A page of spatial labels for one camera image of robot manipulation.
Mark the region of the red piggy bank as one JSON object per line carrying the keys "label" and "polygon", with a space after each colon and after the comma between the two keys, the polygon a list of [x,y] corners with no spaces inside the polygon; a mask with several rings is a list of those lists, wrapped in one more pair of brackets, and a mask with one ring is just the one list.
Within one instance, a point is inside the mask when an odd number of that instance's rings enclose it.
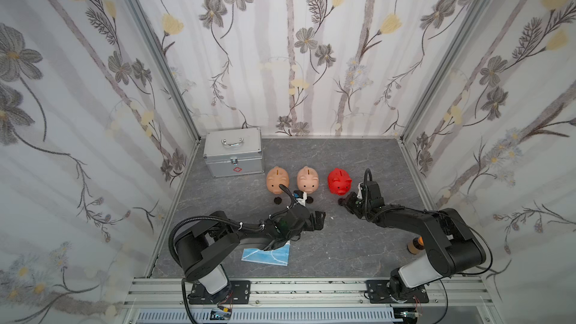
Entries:
{"label": "red piggy bank", "polygon": [[352,183],[352,178],[344,169],[335,168],[328,174],[328,189],[331,194],[344,196],[351,190]]}

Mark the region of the pink piggy bank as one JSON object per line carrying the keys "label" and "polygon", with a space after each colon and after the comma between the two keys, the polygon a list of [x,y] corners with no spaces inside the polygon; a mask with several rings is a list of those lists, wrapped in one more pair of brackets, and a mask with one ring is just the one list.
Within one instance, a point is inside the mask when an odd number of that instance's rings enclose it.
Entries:
{"label": "pink piggy bank", "polygon": [[306,194],[314,193],[320,185],[318,172],[309,166],[304,166],[302,169],[300,169],[296,179],[298,189],[305,192]]}

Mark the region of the tan piggy bank front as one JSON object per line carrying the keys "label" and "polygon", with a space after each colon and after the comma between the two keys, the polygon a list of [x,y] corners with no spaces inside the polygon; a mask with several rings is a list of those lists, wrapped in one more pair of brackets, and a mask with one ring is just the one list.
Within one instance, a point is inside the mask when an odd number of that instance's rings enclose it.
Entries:
{"label": "tan piggy bank front", "polygon": [[288,188],[290,186],[290,176],[285,169],[275,166],[266,176],[266,186],[271,193],[280,195],[283,193],[280,188],[281,185]]}

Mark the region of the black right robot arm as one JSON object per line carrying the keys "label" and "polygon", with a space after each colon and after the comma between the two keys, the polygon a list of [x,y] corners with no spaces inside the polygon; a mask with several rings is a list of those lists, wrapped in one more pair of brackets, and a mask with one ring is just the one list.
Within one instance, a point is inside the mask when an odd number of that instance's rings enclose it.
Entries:
{"label": "black right robot arm", "polygon": [[424,285],[483,264],[487,255],[479,240],[454,209],[426,211],[404,205],[386,205],[374,181],[360,185],[338,205],[359,219],[382,228],[404,230],[422,238],[425,255],[396,268],[387,290],[395,301],[407,301]]}

